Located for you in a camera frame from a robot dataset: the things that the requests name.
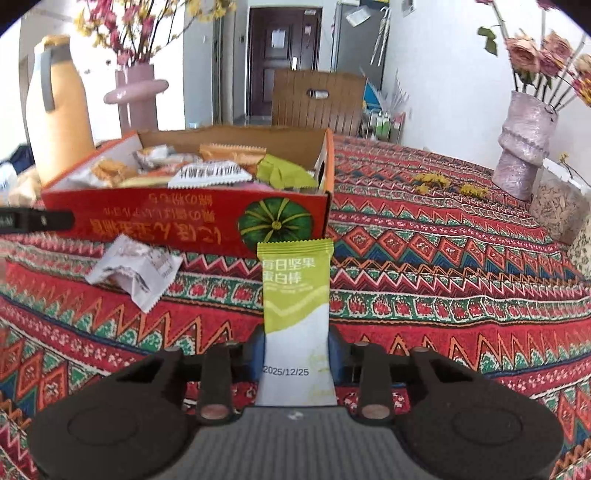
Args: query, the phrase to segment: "refrigerator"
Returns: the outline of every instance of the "refrigerator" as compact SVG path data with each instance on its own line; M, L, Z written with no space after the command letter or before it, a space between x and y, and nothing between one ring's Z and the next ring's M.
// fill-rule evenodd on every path
M371 8L369 17L365 22L353 27L346 19L346 16L357 10L359 7L353 5L337 4L335 13L335 36L333 38L332 72L344 72L361 75L361 70L368 77L369 81L380 90L382 87L382 76L384 74L384 61L378 67L379 49L373 65L370 65L371 55L374 52L374 45L378 39L379 22L384 12Z

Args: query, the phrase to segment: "thermos handle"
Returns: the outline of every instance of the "thermos handle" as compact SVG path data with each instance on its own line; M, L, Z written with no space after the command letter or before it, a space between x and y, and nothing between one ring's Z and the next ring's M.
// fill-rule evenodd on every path
M51 88L51 51L52 48L48 48L41 52L39 69L39 73L41 74L41 95L46 112L52 112L56 109L53 89Z

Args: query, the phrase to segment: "red geometric tablecloth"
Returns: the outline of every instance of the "red geometric tablecloth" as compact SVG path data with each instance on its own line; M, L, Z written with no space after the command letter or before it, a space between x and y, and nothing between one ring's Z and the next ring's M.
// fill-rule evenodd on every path
M470 163L336 138L329 235L332 321L349 341L392 353L427 345L546 405L564 429L555 475L591 477L589 285L525 205ZM414 193L436 171L486 201ZM27 426L35 412L88 382L173 344L201 353L247 338L262 321L255 260L184 253L167 295L148 315L127 294L86 284L99 243L35 234L0 239L9 254L0 297L0 479L35 478ZM253 385L236 387L251 403ZM408 408L403 391L396 405ZM191 386L186 403L194 404ZM355 392L339 389L355 408Z

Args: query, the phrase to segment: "brown door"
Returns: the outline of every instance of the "brown door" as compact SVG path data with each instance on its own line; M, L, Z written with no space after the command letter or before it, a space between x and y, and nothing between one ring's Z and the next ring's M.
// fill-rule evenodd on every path
M275 69L315 70L321 8L252 8L248 115L271 114Z

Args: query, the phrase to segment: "orange cardboard box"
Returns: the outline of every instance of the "orange cardboard box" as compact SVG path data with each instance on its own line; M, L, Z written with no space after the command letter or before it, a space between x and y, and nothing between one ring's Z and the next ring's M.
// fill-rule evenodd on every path
M247 190L232 186L191 189L88 189L69 176L103 157L135 165L132 153L172 145L199 153L200 144L265 147L267 153L315 170L316 194ZM196 130L132 132L108 142L43 188L47 209L71 210L75 226L59 235L110 242L120 233L141 242L204 254L256 257L256 242L323 238L330 212L335 164L329 129L215 126Z

